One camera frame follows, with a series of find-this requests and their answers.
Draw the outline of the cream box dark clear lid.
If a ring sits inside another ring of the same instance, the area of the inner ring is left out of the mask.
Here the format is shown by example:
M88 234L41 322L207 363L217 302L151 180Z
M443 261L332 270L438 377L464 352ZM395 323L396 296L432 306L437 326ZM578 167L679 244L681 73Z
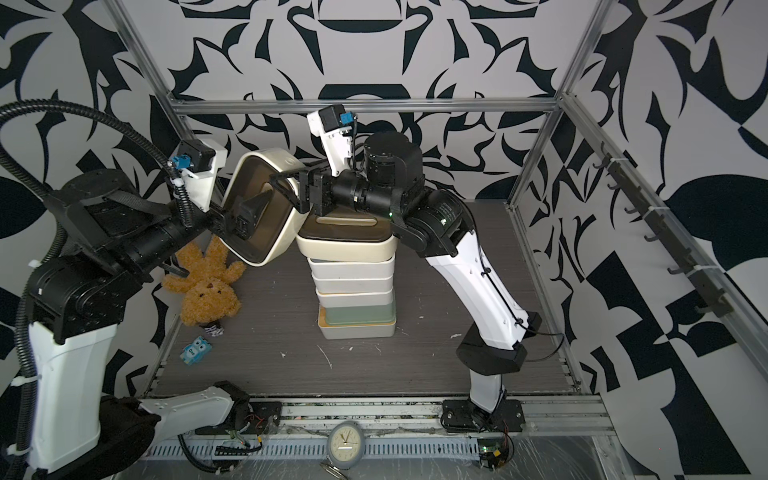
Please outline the cream box dark clear lid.
M281 148L249 152L239 160L227 188L223 208L233 225L221 235L243 262L262 267L282 255L307 218L286 197L298 193L289 171L303 167Z

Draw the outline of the white box bamboo lid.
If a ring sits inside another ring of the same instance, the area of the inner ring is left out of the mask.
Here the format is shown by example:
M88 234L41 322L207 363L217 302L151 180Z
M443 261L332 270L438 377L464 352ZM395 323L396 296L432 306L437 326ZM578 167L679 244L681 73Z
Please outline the white box bamboo lid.
M319 278L312 275L316 291L321 294L381 293L393 288L394 276L381 278Z
M327 340L387 338L394 335L397 320L390 323L331 325L327 322L327 310L319 309L317 325Z
M394 300L394 290L386 292L321 293L316 291L319 303L324 308L351 308L389 305Z

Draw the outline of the white box grey lid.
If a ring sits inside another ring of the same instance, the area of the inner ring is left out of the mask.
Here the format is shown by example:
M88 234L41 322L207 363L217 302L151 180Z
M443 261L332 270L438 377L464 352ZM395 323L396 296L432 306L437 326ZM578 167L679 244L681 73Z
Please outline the white box grey lid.
M321 280L379 279L394 275L395 258L380 262L327 261L308 258L312 275Z

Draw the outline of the green tissue box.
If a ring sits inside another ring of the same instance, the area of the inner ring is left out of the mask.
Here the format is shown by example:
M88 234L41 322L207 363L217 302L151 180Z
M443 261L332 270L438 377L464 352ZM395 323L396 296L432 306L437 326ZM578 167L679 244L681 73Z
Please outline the green tissue box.
M329 326L389 324L396 321L396 303L321 308Z

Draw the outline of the white box bamboo lid front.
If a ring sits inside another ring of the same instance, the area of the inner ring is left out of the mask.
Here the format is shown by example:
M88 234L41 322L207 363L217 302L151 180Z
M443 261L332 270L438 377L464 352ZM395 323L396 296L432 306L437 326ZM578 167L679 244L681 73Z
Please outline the white box bamboo lid front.
M387 338L394 335L397 320L390 323L331 325L327 322L327 310L319 309L317 325L327 340Z

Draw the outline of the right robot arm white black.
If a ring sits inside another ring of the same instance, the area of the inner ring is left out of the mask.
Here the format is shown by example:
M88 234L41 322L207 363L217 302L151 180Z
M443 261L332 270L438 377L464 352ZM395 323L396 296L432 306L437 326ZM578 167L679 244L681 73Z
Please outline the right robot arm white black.
M491 267L469 207L456 194L427 185L418 146L385 131L364 142L363 156L361 170L333 176L326 167L298 167L272 175L269 183L301 213L324 216L345 207L388 221L393 236L448 282L474 322L457 349L470 372L469 400L491 415L506 393L504 375L521 369L523 341L540 322Z

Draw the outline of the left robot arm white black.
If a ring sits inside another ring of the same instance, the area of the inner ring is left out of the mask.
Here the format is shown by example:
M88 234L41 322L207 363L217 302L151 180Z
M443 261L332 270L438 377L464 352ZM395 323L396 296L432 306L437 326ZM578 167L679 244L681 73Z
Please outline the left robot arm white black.
M21 405L8 478L102 479L168 438L247 427L249 396L228 381L156 402L103 391L128 301L200 233L229 226L221 208L194 205L182 179L173 187L173 203L155 203L139 197L123 172L95 170L41 190L57 233L19 303Z

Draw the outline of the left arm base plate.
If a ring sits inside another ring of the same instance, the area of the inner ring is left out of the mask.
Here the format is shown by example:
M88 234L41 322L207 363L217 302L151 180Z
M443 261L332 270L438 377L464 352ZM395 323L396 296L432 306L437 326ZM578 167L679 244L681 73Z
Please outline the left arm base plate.
M281 425L283 403L251 401L235 417L235 430L242 435L261 435L276 431Z

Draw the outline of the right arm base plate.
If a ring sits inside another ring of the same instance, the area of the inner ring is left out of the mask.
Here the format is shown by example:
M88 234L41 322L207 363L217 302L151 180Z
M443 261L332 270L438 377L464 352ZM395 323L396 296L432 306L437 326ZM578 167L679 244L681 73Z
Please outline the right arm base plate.
M468 399L442 402L440 424L448 433L519 433L525 423L522 404L518 400L503 399L492 413Z

